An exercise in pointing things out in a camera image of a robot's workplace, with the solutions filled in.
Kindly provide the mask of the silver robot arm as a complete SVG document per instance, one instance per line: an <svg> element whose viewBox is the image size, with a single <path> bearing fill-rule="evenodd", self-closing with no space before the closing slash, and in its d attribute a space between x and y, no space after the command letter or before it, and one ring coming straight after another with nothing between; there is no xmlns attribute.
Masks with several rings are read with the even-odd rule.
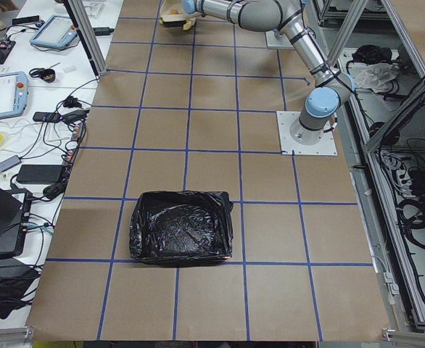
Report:
<svg viewBox="0 0 425 348"><path fill-rule="evenodd" d="M315 89L290 127L299 144L317 144L328 119L355 91L355 81L328 61L303 20L301 1L183 1L187 14L226 20L253 32L283 33L315 79Z"/></svg>
<svg viewBox="0 0 425 348"><path fill-rule="evenodd" d="M286 36L283 33L280 33L278 31L273 31L273 37L277 41L285 41L286 40Z"/></svg>

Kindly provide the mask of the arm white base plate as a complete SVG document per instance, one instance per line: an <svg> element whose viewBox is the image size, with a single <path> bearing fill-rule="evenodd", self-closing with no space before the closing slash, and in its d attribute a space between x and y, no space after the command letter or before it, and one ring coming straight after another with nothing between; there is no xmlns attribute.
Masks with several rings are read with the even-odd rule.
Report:
<svg viewBox="0 0 425 348"><path fill-rule="evenodd" d="M295 50L294 46L290 43L290 40L288 39L287 36L285 41L277 41L273 37L273 30L265 32L265 39L266 39L267 49L290 50L290 51Z"/></svg>
<svg viewBox="0 0 425 348"><path fill-rule="evenodd" d="M327 120L321 130L307 130L299 120L300 112L277 111L281 153L296 156L337 156L337 148Z"/></svg>

